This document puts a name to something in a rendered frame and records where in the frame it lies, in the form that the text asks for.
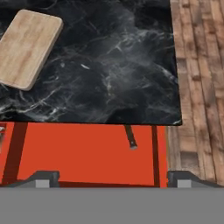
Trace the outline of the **black handled knife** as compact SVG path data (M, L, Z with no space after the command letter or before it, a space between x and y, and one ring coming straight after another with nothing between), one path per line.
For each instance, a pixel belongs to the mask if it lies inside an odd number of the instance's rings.
M134 137L131 126L130 125L125 125L124 128L125 128L127 138L129 140L129 147L131 149L136 149L137 148L137 142L135 140L135 137Z

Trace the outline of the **open red drawer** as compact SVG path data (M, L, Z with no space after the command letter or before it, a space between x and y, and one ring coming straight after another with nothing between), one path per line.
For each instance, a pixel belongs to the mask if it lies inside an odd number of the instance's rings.
M2 184L36 171L58 171L63 187L165 187L165 129L133 126L131 149L122 125L8 122Z

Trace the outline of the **red cupboard front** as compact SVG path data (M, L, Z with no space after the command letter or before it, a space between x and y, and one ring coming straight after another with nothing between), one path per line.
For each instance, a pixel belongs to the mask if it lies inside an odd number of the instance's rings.
M4 173L4 136L6 131L6 123L0 122L0 185Z

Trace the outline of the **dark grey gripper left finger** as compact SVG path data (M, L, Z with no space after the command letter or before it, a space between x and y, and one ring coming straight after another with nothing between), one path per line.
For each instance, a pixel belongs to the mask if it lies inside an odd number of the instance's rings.
M7 187L54 188L60 186L59 178L58 171L36 171L29 178L9 184Z

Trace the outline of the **light wooden cutting board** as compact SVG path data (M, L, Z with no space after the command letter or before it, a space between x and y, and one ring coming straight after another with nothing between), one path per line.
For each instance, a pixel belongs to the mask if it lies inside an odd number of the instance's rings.
M0 83L29 91L62 28L60 17L20 10L0 39Z

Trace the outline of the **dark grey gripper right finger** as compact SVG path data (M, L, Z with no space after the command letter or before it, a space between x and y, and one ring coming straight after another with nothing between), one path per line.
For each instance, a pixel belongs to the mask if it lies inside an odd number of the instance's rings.
M168 187L171 188L196 188L196 187L214 187L221 188L220 185L202 180L190 171L168 171Z

